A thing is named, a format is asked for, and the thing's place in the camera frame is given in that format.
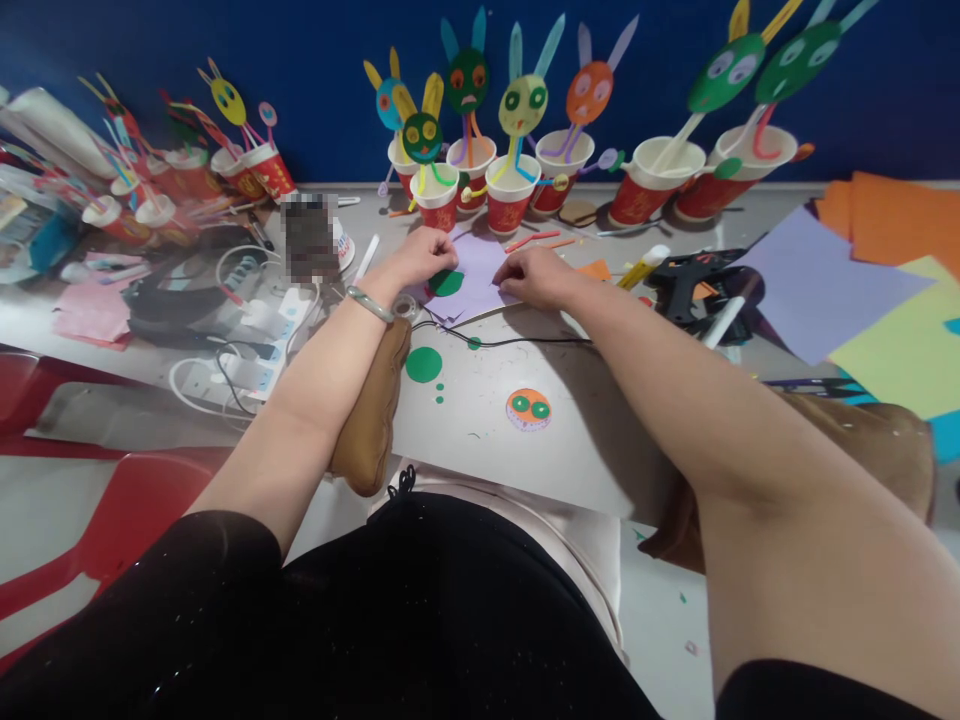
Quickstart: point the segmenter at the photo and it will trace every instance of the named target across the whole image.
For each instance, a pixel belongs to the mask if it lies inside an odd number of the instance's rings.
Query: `floor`
[[[53,559],[77,542],[113,464],[0,457],[0,583]],[[960,560],[955,477],[938,484],[937,536]],[[288,561],[364,522],[370,501],[340,481],[324,482],[310,504]],[[670,720],[713,717],[707,597],[703,577],[653,560],[636,545],[653,528],[622,524],[623,626],[630,671]],[[0,656],[69,617],[96,590],[81,578],[31,610],[0,621]]]

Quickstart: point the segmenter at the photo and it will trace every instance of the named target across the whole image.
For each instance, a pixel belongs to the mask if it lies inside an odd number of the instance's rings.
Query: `blue wall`
[[[817,1],[806,0],[771,53],[806,24]],[[782,3],[754,0],[752,29],[762,29]],[[855,3],[839,0],[834,14]],[[465,43],[478,4],[8,0],[0,3],[0,85],[12,93],[42,85],[99,129],[102,106],[76,80],[78,74],[93,79],[99,70],[148,138],[163,145],[169,135],[157,88],[177,98],[192,97],[226,125],[196,71],[211,55],[248,109],[255,113],[261,100],[274,105],[280,119],[277,142],[295,179],[379,181],[387,169],[388,132],[377,118],[361,61],[369,58],[386,75],[388,48],[395,44],[403,78],[419,102],[427,75],[446,68],[440,17],[450,18]],[[606,58],[623,26],[640,14],[616,72],[610,106],[590,128],[599,149],[630,150],[647,137],[676,132],[686,120],[686,93],[703,63],[726,41],[734,0],[485,4],[492,87],[478,117],[480,128],[504,148],[496,110],[507,85],[507,41],[514,20],[524,30],[524,69],[530,71],[554,19],[561,10],[567,14],[547,75],[552,99],[539,136],[567,126],[563,98],[578,69],[578,23],[586,22],[595,55]],[[407,10],[412,6],[416,12]],[[844,38],[827,69],[777,109],[775,124],[801,142],[814,142],[817,152],[781,169],[775,179],[827,180],[854,169],[905,178],[960,176],[958,28],[960,3],[952,0],[882,0]],[[752,105],[750,88],[709,116],[693,140],[709,150]],[[448,139],[459,135],[459,117],[446,101],[442,123]],[[255,127],[261,129],[259,119]]]

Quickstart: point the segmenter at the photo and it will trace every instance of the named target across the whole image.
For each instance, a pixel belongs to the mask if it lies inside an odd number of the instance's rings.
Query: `rabbit ear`
[[[439,120],[442,103],[443,78],[439,73],[433,73],[427,78],[427,87],[423,91],[423,112]]]
[[[820,0],[820,4],[817,5],[817,9],[813,11],[813,15],[810,17],[810,22],[807,23],[807,27],[819,25],[826,20],[836,4],[837,0]]]
[[[413,104],[413,98],[410,97],[410,91],[403,83],[393,86],[393,104],[397,106],[397,112],[400,113],[400,119],[407,121],[411,115],[417,114],[417,106]]]
[[[113,88],[110,87],[110,83],[103,79],[103,75],[97,73],[97,80],[99,80],[100,84],[107,89],[107,92],[110,93],[110,97],[112,97],[114,100],[118,100],[117,94],[113,91]]]
[[[793,17],[793,14],[802,2],[803,0],[787,0],[787,4],[780,9],[777,16],[770,21],[770,24],[767,25],[766,29],[761,33],[764,45],[770,44],[770,41],[773,40],[776,34],[787,24],[787,20]]]
[[[370,78],[370,84],[373,85],[373,89],[379,90],[380,86],[383,85],[383,78],[380,77],[380,73],[377,72],[377,69],[373,66],[373,63],[369,60],[364,60],[363,69],[367,71],[367,77]]]
[[[87,80],[86,78],[82,78],[82,77],[80,77],[79,75],[77,75],[77,80],[79,80],[79,81],[82,82],[84,85],[86,85],[87,90],[89,90],[89,91],[92,92],[94,95],[96,95],[97,98],[100,100],[100,102],[106,102],[106,101],[107,101],[107,99],[103,96],[103,93],[100,92],[99,90],[97,90],[97,89],[90,83],[89,80]]]
[[[543,50],[540,51],[540,59],[537,60],[537,67],[533,70],[534,75],[547,76],[547,70],[550,69],[550,63],[553,62],[553,56],[557,52],[557,45],[560,44],[560,36],[563,35],[563,28],[566,24],[566,15],[558,17],[553,24],[550,34],[547,35],[547,41],[543,44]]]
[[[523,75],[523,34],[520,23],[513,24],[510,31],[510,82]]]
[[[620,33],[617,44],[613,46],[613,52],[610,53],[610,59],[607,60],[607,65],[610,66],[611,71],[616,70],[617,65],[620,64],[620,58],[623,57],[623,54],[630,46],[630,41],[633,40],[633,34],[637,31],[637,24],[639,22],[640,16],[637,15],[630,21],[630,24],[623,29],[623,32]]]
[[[473,38],[470,44],[480,52],[483,52],[483,46],[487,44],[487,10],[483,5],[477,10],[477,16],[473,19]]]
[[[876,5],[877,2],[878,0],[861,0],[860,4],[847,13],[847,16],[840,21],[840,32],[846,32],[853,27],[853,24],[866,15],[867,11]]]
[[[400,56],[395,47],[390,48],[390,77],[400,79]]]
[[[733,42],[750,32],[750,0],[740,0],[730,16],[727,42]]]
[[[590,31],[583,23],[580,23],[580,27],[577,28],[577,51],[580,53],[580,67],[586,67],[593,62]]]
[[[446,18],[440,18],[440,40],[443,41],[447,61],[453,62],[453,59],[460,53],[460,43],[457,42],[457,36],[450,26],[450,21]]]

